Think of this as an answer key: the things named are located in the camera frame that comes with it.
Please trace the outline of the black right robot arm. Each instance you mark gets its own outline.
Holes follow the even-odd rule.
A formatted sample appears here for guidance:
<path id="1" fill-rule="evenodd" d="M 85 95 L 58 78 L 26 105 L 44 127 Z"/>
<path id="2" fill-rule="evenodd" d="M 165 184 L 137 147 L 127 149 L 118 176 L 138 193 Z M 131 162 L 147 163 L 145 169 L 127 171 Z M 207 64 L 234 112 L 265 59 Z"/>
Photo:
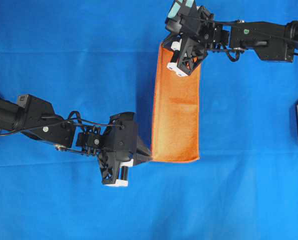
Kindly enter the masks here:
<path id="1" fill-rule="evenodd" d="M 173 53 L 167 68 L 190 76 L 209 52 L 225 53 L 232 62 L 247 50 L 262 61 L 291 63 L 298 56 L 298 20 L 286 25 L 265 21 L 215 21 L 193 0 L 175 0 L 165 20 L 169 35 L 162 47 Z"/>

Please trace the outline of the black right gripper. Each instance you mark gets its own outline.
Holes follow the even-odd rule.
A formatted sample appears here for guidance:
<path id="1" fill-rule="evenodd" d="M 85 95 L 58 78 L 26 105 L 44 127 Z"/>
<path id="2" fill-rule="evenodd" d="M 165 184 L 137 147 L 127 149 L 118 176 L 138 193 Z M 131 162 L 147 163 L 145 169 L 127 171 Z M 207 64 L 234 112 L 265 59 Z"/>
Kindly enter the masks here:
<path id="1" fill-rule="evenodd" d="M 173 52 L 167 68 L 179 77 L 186 77 L 207 57 L 208 51 L 219 52 L 229 44 L 230 32 L 223 24 L 213 20 L 204 20 L 199 34 L 170 33 L 162 42 L 162 47 Z"/>

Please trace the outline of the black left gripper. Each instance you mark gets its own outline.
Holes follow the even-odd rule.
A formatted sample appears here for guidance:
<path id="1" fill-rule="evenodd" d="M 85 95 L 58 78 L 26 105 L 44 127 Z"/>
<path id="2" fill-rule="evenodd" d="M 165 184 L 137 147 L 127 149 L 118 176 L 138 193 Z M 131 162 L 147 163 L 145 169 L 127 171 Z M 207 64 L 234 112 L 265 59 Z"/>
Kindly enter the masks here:
<path id="1" fill-rule="evenodd" d="M 76 146 L 87 155 L 97 156 L 102 184 L 110 187 L 128 186 L 128 168 L 153 160 L 152 153 L 138 134 L 134 112 L 110 117 L 105 131 L 95 128 L 80 132 Z"/>

